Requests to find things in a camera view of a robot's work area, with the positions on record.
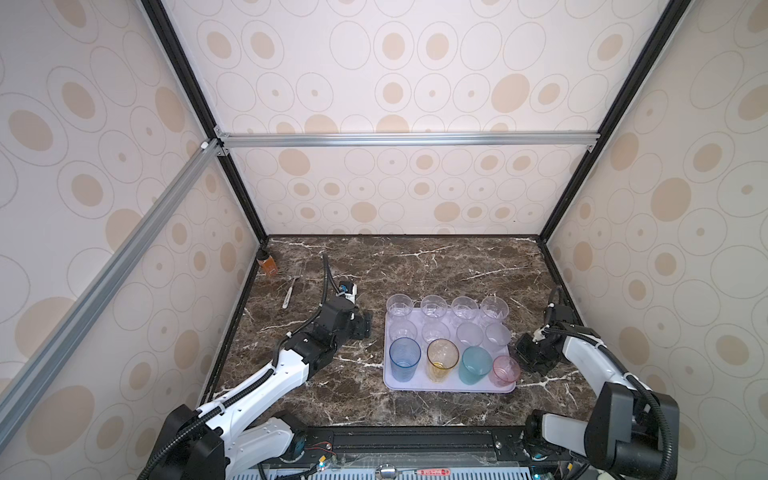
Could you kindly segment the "yellow glass mug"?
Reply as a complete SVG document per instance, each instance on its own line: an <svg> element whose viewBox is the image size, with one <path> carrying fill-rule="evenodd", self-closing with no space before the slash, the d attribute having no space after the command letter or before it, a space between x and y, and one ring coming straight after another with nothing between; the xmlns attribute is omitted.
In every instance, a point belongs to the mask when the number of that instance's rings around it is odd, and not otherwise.
<svg viewBox="0 0 768 480"><path fill-rule="evenodd" d="M444 381L457 366L460 359L458 347L446 339L438 339L427 347L427 376L435 382Z"/></svg>

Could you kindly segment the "clear ribbed small glass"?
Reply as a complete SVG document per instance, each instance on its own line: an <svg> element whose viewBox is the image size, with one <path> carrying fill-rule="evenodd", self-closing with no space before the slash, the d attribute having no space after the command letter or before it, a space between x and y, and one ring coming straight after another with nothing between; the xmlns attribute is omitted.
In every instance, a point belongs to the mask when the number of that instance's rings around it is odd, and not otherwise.
<svg viewBox="0 0 768 480"><path fill-rule="evenodd" d="M401 338L418 339L418 328L409 320L394 320L388 327L388 338L396 341Z"/></svg>

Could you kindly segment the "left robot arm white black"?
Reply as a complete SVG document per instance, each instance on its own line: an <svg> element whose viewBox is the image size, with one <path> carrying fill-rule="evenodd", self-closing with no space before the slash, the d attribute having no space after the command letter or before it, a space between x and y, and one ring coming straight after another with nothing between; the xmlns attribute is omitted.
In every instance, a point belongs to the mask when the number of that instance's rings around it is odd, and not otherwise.
<svg viewBox="0 0 768 480"><path fill-rule="evenodd" d="M327 366L349 340L370 336L373 315L348 295L332 297L277 344L272 359L228 393L192 410L181 405L162 425L140 479L230 479L285 454L301 425L262 413Z"/></svg>

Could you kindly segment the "lavender plastic tray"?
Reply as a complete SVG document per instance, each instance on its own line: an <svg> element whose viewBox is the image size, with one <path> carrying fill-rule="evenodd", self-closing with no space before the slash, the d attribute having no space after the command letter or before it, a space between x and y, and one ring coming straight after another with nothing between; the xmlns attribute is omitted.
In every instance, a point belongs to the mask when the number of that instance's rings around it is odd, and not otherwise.
<svg viewBox="0 0 768 480"><path fill-rule="evenodd" d="M414 392L512 392L520 368L509 353L511 333L481 314L461 319L452 311L440 318L413 309L385 319L385 385Z"/></svg>

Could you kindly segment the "teal dimpled plastic tumbler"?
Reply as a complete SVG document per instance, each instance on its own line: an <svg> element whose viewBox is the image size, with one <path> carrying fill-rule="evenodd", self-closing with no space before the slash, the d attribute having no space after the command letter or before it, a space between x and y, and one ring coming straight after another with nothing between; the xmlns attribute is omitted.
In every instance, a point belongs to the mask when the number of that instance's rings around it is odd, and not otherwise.
<svg viewBox="0 0 768 480"><path fill-rule="evenodd" d="M493 358L482 347L471 346L464 350L459 363L459 378L465 385L474 385L492 370Z"/></svg>

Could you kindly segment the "frosted dimpled small cup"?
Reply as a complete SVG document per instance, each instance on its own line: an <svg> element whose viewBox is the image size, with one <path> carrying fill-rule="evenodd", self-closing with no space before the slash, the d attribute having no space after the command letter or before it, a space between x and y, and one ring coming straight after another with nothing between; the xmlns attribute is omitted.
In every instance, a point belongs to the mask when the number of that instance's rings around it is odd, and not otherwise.
<svg viewBox="0 0 768 480"><path fill-rule="evenodd" d="M509 329L502 323L491 323L484 331L483 347L492 355L506 355L511 341Z"/></svg>

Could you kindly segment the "frosted dimpled tall cup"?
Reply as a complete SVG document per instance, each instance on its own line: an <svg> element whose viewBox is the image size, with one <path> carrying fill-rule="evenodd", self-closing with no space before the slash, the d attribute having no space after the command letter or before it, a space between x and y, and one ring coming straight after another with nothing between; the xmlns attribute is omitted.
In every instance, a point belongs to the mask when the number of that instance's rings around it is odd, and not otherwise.
<svg viewBox="0 0 768 480"><path fill-rule="evenodd" d="M477 347L483 342L484 331L472 322L462 322L456 328L456 338L463 347Z"/></svg>

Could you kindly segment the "tall blue plastic tumbler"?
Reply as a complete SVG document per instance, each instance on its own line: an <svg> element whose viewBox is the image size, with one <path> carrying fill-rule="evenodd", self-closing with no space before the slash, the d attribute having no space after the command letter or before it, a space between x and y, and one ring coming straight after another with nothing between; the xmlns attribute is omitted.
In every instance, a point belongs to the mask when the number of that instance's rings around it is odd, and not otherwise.
<svg viewBox="0 0 768 480"><path fill-rule="evenodd" d="M389 348L391 375L398 382L409 382L421 360L421 347L412 338L401 337Z"/></svg>

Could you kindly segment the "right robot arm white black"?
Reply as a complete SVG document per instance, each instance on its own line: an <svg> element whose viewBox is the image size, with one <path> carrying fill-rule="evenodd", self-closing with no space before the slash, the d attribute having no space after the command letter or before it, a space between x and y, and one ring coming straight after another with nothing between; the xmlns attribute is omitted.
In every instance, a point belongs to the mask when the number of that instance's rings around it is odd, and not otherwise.
<svg viewBox="0 0 768 480"><path fill-rule="evenodd" d="M593 330L546 325L522 335L515 355L524 371L541 375L568 361L597 396L587 421L533 411L522 434L531 459L567 451L616 478L677 477L677 402L629 372Z"/></svg>

